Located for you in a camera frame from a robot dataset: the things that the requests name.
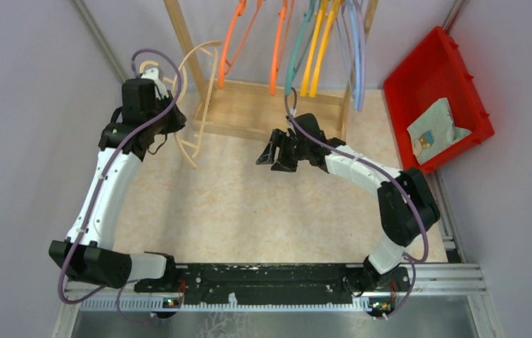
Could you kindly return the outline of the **light blue plastic hanger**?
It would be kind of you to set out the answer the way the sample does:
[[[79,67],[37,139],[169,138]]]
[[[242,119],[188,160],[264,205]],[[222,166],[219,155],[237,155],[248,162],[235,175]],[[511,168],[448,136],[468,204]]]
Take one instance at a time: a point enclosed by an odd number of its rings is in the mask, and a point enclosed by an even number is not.
[[[342,1],[336,19],[350,97],[356,111],[365,102],[366,38],[361,1]]]

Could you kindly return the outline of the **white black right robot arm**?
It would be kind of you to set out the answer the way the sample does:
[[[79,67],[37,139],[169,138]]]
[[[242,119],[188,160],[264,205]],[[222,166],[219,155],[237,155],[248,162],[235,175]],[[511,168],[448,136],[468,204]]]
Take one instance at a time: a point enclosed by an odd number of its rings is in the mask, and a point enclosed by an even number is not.
[[[259,155],[258,165],[272,171],[294,173],[307,161],[327,174],[343,178],[377,198],[384,232],[378,246],[364,260],[359,277],[350,277],[354,291],[382,290],[393,271],[407,258],[414,240],[423,241],[429,254],[428,230],[441,213],[422,171],[386,167],[354,151],[339,138],[328,138],[311,114],[288,119],[287,130],[274,129]]]

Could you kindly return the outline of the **lilac plastic hanger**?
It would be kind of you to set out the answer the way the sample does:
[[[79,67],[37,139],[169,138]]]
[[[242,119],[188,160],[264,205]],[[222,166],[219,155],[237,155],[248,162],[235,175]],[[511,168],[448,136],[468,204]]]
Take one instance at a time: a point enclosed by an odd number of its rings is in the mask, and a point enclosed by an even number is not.
[[[349,1],[348,9],[353,31],[354,41],[354,74],[355,74],[355,99],[363,94],[365,85],[365,19],[362,12],[363,1]]]

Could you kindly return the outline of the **teal plastic hanger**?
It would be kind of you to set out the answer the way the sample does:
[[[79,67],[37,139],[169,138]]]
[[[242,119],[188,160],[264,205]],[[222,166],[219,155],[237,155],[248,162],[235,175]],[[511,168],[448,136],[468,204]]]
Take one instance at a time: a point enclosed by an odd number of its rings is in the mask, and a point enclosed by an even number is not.
[[[318,5],[319,1],[310,0],[308,9],[303,14],[303,21],[301,23],[295,44],[293,45],[289,64],[286,69],[284,82],[285,95],[291,94],[293,81],[295,80],[307,55],[308,49],[310,48],[313,32],[315,31],[315,13]]]

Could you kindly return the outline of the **beige plastic hanger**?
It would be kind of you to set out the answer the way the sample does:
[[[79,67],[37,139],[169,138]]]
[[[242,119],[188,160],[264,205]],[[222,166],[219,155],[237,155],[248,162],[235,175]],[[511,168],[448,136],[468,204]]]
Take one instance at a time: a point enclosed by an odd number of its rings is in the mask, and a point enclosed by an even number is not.
[[[198,108],[191,117],[191,122],[194,125],[193,136],[191,139],[187,140],[181,138],[179,133],[175,132],[175,141],[179,151],[189,166],[193,169],[197,169],[198,167],[195,163],[195,159],[199,155],[201,146],[203,144],[203,135],[206,131],[207,125],[208,108],[213,96],[215,83],[217,82],[217,68],[218,62],[220,61],[219,47],[222,44],[222,41],[214,40],[195,46],[190,52],[187,53],[182,62],[179,64],[178,75],[167,77],[164,75],[164,72],[161,71],[162,81],[165,83],[167,90],[170,89],[173,94],[179,95],[177,98],[177,103],[180,104],[183,102],[186,93],[189,90],[190,80],[188,79],[187,70],[191,65],[191,58],[197,56],[197,54],[201,54],[209,59],[211,71],[210,76],[208,77],[207,92],[199,96],[200,100],[198,103]],[[145,69],[152,67],[160,68],[159,63],[156,61],[143,61],[139,66],[138,73],[141,75]]]

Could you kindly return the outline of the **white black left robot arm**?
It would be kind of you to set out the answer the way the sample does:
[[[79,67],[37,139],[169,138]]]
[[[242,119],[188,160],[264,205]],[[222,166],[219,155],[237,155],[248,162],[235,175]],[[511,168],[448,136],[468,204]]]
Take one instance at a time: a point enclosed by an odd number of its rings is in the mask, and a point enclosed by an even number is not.
[[[180,131],[186,117],[172,92],[147,76],[126,80],[122,105],[104,127],[94,176],[79,215],[64,240],[53,240],[49,256],[64,277],[118,289],[131,280],[151,280],[159,290],[177,286],[172,257],[113,250],[120,209],[129,185],[155,137]]]

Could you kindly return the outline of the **yellow plastic hanger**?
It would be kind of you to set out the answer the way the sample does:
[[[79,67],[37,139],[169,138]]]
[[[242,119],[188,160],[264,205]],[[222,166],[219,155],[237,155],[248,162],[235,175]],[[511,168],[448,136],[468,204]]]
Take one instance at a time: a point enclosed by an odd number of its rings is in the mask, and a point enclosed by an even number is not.
[[[320,49],[324,31],[324,19],[327,17],[329,1],[317,1],[317,4],[318,6],[312,14],[315,21],[300,86],[301,97],[315,97],[317,93],[317,76],[319,75],[319,67],[322,63]]]
[[[319,17],[321,17],[319,26],[322,26],[322,20],[324,18],[326,19],[326,22],[324,25],[324,29],[322,30],[322,33],[320,35],[320,44],[317,52],[315,66],[313,69],[312,77],[310,78],[310,86],[308,87],[309,97],[312,98],[314,98],[317,93],[324,56],[326,55],[328,49],[329,41],[334,28],[334,23],[336,22],[336,19],[339,13],[341,12],[341,6],[343,5],[343,1],[322,1],[322,5],[325,4],[326,6],[322,9],[322,15],[319,15]]]

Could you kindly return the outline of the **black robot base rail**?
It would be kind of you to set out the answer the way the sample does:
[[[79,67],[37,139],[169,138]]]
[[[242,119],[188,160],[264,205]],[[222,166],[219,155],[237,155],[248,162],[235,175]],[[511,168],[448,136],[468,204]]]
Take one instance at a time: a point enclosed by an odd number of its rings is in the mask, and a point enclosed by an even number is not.
[[[176,312],[364,312],[391,313],[398,295],[410,290],[406,267],[378,275],[362,264],[189,263],[167,277],[141,280],[86,300],[90,311]]]

